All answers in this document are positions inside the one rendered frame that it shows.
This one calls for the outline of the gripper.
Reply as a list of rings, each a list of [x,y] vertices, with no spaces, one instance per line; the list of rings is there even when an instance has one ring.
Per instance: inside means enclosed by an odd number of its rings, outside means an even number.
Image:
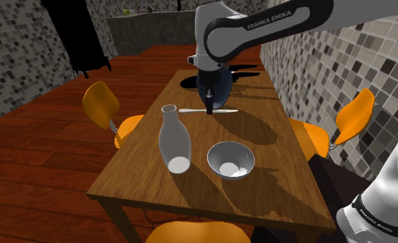
[[[198,92],[201,97],[205,98],[205,106],[208,115],[213,114],[214,110],[214,95],[216,93],[216,86],[220,81],[220,71],[206,71],[199,70],[196,78]]]

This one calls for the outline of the white knife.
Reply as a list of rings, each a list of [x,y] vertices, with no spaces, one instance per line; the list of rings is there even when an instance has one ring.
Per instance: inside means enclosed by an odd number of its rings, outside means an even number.
[[[236,113],[238,109],[213,109],[210,113],[207,109],[199,109],[199,108],[181,108],[178,110],[179,113],[207,113],[207,114],[214,114],[214,113]]]

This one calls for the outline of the dark blue plate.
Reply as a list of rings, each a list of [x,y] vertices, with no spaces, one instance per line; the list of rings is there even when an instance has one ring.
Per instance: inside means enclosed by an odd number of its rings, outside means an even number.
[[[220,71],[220,81],[216,86],[216,93],[214,95],[214,109],[222,107],[227,101],[231,87],[233,83],[233,76],[229,69],[229,66],[223,66]],[[203,103],[205,102],[204,97],[200,97]]]

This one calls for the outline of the white vase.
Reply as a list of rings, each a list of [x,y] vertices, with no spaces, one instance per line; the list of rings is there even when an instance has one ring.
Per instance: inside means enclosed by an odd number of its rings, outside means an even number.
[[[191,165],[191,138],[178,119],[176,105],[161,108],[163,125],[159,133],[159,149],[168,170],[174,174],[186,172]]]

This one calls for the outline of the grey bowl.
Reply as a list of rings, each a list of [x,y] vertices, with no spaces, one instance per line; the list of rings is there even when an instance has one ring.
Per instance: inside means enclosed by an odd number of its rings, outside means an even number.
[[[221,178],[237,180],[251,173],[255,166],[255,157],[244,144],[224,141],[209,149],[207,162],[210,169]]]

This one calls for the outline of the wooden table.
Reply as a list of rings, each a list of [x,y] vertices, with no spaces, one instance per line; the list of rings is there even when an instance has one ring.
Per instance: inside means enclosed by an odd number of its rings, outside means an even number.
[[[116,152],[87,195],[97,200],[126,238],[138,241],[124,206],[294,231],[299,243],[314,243],[335,230],[334,221],[264,71],[241,77],[227,109],[236,113],[182,113],[191,138],[191,166],[176,175],[158,146],[161,108],[202,109],[195,91],[181,87],[191,70],[179,70]],[[254,154],[249,176],[226,180],[207,163],[218,142],[235,141]]]

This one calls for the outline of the orange chair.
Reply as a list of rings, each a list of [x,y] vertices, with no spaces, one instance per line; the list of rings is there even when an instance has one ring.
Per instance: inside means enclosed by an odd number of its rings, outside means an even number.
[[[330,141],[323,128],[289,118],[306,160],[309,161],[314,155],[326,158],[329,150],[356,137],[369,124],[374,104],[375,96],[369,89],[364,88],[344,106],[336,116],[335,123],[340,134],[334,142]]]
[[[110,128],[115,134],[114,145],[120,148],[126,138],[139,124],[144,115],[126,118],[119,127],[113,123],[113,116],[120,109],[118,98],[103,81],[97,81],[85,92],[82,109],[88,118],[102,129]]]
[[[145,243],[251,243],[241,228],[228,222],[167,222]]]

